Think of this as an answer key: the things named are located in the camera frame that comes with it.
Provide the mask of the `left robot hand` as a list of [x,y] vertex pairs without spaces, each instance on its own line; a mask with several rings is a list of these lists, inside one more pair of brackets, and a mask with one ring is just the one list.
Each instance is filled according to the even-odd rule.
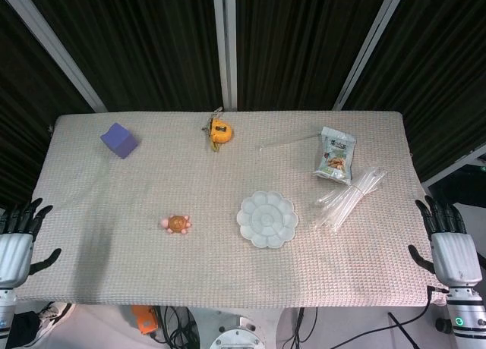
[[12,206],[1,214],[1,289],[13,290],[31,275],[52,266],[62,253],[54,249],[43,261],[33,263],[33,248],[52,205],[39,206],[38,198],[22,206]]

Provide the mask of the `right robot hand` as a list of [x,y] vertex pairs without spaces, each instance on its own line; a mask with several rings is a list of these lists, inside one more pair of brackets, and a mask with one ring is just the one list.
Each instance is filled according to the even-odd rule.
[[483,279],[480,259],[460,211],[430,196],[415,204],[424,222],[432,260],[423,258],[412,244],[408,245],[411,258],[448,288],[476,286]]

